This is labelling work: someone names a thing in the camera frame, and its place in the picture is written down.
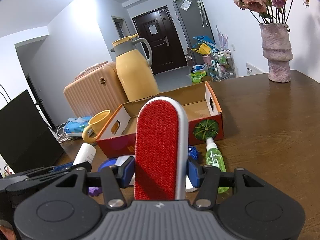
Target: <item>jug lid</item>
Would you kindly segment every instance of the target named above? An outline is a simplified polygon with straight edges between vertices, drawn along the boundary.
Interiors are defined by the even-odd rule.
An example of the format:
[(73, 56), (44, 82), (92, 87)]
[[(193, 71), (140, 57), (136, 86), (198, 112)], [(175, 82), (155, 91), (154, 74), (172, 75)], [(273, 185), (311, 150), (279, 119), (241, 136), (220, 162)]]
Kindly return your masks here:
[(137, 33), (136, 33), (135, 35), (127, 36), (127, 37), (124, 37), (124, 38), (121, 38), (121, 39), (119, 39), (119, 40), (114, 41), (114, 42), (112, 43), (112, 46), (115, 47), (115, 46), (117, 46), (117, 45), (119, 45), (119, 44), (121, 44), (121, 43), (124, 43), (124, 42), (126, 42), (126, 41), (129, 41), (130, 39), (135, 38), (135, 37), (138, 37), (138, 34), (137, 34)]

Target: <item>metal screw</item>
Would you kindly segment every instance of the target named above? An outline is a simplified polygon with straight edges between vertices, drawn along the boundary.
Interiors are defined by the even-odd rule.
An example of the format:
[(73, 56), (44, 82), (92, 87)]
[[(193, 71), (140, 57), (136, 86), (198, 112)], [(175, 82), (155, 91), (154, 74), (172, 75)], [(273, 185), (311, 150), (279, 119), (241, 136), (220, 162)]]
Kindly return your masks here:
[(108, 206), (110, 207), (119, 208), (119, 207), (122, 207), (123, 205), (124, 205), (124, 202), (121, 199), (111, 199), (108, 202)]
[(202, 198), (196, 201), (196, 206), (198, 207), (209, 207), (210, 205), (211, 201), (209, 199)]

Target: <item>white spray bottle cap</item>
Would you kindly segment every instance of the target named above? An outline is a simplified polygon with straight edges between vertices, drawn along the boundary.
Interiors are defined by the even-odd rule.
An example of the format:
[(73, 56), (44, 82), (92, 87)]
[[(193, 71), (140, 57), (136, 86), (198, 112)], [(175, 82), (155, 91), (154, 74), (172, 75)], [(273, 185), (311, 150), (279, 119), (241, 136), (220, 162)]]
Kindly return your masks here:
[(207, 142), (207, 151), (209, 151), (212, 148), (218, 149), (212, 137), (207, 137), (206, 142)]

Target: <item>white brush edge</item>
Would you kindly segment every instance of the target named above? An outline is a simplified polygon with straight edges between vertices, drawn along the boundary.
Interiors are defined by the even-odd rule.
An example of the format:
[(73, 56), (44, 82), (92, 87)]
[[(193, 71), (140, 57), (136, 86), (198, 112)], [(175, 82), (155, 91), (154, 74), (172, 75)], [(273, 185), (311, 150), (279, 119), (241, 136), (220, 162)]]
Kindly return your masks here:
[(175, 188), (175, 199), (186, 198), (186, 175), (187, 175), (187, 161), (188, 161), (188, 130), (189, 121), (183, 107), (175, 100), (169, 97), (156, 97), (149, 100), (141, 108), (142, 109), (152, 103), (153, 101), (163, 100), (170, 103), (177, 111), (178, 114), (178, 152), (177, 152), (177, 174), (176, 174), (176, 188)]

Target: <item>spray bottle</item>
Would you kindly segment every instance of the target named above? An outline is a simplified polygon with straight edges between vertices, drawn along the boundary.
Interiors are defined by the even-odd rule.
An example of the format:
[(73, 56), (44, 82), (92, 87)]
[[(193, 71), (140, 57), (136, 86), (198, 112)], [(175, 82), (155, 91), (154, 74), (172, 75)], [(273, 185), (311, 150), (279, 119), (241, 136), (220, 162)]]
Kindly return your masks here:
[[(205, 154), (206, 164), (216, 166), (221, 171), (226, 172), (221, 152), (218, 150), (217, 145), (214, 143), (212, 137), (206, 138), (207, 142), (207, 153)], [(226, 192), (229, 187), (219, 187), (218, 193)]]

